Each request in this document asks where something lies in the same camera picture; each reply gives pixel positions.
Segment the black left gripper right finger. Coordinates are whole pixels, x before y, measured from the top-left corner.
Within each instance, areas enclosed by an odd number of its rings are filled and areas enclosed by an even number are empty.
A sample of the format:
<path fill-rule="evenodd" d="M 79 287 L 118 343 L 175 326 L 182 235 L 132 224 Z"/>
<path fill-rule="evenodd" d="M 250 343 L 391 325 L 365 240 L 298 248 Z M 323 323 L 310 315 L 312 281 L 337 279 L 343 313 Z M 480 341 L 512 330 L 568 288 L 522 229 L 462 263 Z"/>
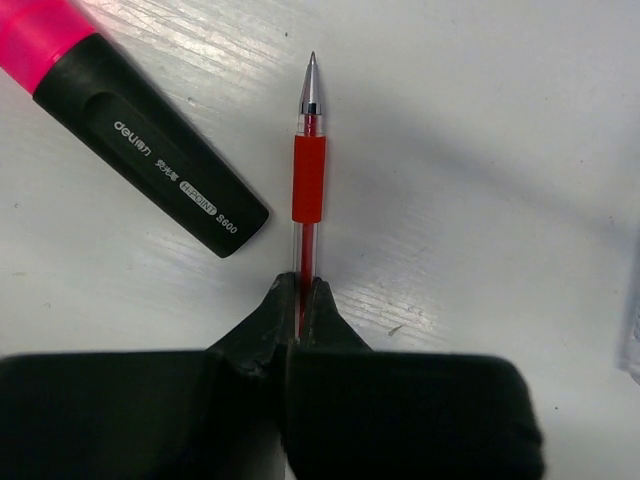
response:
<path fill-rule="evenodd" d="M 515 366 L 375 351 L 329 284 L 309 293 L 287 358 L 287 456 L 299 479 L 539 479 L 543 436 Z"/>

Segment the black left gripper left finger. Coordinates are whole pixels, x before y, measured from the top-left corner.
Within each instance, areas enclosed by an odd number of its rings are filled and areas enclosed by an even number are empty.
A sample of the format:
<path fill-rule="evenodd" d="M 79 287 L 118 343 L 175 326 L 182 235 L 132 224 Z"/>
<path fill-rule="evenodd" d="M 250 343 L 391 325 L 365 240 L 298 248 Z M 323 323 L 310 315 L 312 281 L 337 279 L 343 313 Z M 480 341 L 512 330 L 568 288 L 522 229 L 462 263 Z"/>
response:
<path fill-rule="evenodd" d="M 281 479 L 277 352 L 295 280 L 200 350 L 56 352 L 1 362 L 5 479 Z"/>

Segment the red gel pen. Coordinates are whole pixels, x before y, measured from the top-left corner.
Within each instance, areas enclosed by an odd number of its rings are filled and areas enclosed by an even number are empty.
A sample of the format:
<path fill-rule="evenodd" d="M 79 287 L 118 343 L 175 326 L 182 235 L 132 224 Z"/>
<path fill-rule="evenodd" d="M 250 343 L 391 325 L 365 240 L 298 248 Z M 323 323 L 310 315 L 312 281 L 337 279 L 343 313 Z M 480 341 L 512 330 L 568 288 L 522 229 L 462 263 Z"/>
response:
<path fill-rule="evenodd" d="M 293 146 L 292 220 L 296 239 L 298 336 L 303 333 L 308 295 L 316 271 L 317 228 L 323 217 L 326 149 L 319 66 L 316 54 L 312 53 L 303 81 Z"/>

